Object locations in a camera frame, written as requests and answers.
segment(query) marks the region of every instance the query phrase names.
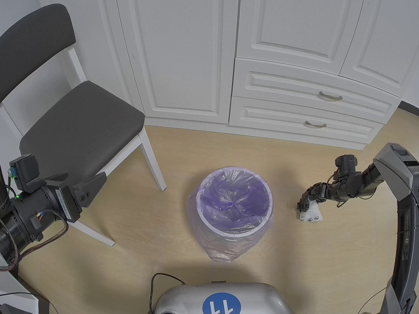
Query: wooden floor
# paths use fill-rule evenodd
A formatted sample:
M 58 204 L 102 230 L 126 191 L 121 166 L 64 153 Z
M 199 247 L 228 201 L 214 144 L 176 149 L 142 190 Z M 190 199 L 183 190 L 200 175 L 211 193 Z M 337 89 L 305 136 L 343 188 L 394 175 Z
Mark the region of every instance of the wooden floor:
M 302 223 L 296 204 L 307 187 L 326 181 L 345 153 L 364 170 L 387 143 L 419 158 L 419 117 L 398 109 L 363 151 L 204 131 L 147 127 L 167 183 L 161 192 L 140 149 L 108 177 L 81 222 L 113 238 L 108 247 L 70 228 L 60 240 L 24 258 L 20 275 L 60 314 L 147 313 L 150 278 L 173 274 L 186 283 L 274 285 L 296 313 L 350 313 L 386 286 L 393 271 L 396 203 L 382 184 L 374 197 L 342 208 L 320 205 L 323 222 Z M 186 199 L 210 172 L 233 165 L 261 175 L 274 197 L 274 226 L 231 264 L 213 263 L 186 219 Z M 56 222 L 45 232 L 58 232 Z M 155 300 L 176 285 L 155 282 Z M 383 292 L 364 310 L 377 313 Z M 412 313 L 419 313 L 416 305 Z

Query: gray chair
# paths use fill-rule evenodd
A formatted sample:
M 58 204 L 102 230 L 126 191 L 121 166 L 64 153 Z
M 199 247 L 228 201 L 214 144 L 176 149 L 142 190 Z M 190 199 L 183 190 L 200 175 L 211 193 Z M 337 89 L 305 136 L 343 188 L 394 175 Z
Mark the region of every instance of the gray chair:
M 75 42 L 70 15 L 61 4 L 30 13 L 0 37 L 0 115 L 21 138 L 21 154 L 35 155 L 42 177 L 67 171 L 71 187 L 102 171 L 109 175 L 140 146 L 163 191 L 166 184 L 144 128 L 144 114 L 86 79 Z M 59 52 L 66 58 L 72 90 L 22 136 L 1 102 Z M 115 243 L 80 222 L 72 225 L 108 245 Z

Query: white tissue packet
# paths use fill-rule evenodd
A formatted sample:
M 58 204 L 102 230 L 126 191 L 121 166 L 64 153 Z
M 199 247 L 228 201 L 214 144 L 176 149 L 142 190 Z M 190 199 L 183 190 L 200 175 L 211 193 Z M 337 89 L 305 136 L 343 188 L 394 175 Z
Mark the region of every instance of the white tissue packet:
M 306 222 L 323 221 L 323 217 L 320 213 L 320 209 L 316 200 L 310 201 L 307 212 L 300 213 L 300 220 Z

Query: plastic bag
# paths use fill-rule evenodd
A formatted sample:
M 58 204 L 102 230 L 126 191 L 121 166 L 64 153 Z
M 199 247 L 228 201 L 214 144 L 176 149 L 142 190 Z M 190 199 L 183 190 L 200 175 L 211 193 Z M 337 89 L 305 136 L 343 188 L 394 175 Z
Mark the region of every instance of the plastic bag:
M 308 206 L 307 212 L 300 213 L 300 220 L 301 221 L 323 221 L 323 217 L 320 213 L 320 209 L 318 207 L 318 203 L 316 200 L 311 200 Z
M 269 186 L 241 167 L 208 175 L 189 196 L 186 212 L 208 256 L 225 263 L 251 249 L 274 221 Z

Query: white drawer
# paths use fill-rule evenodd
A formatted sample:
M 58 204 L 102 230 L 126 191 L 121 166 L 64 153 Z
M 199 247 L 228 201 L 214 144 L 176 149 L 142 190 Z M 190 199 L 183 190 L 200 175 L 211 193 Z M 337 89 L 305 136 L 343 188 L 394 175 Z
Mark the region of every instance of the white drawer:
M 370 143 L 383 126 L 322 109 L 245 97 L 232 97 L 229 124 L 365 144 Z
M 380 123 L 387 123 L 401 101 L 375 87 L 330 73 L 244 58 L 235 60 L 233 96 L 292 103 Z

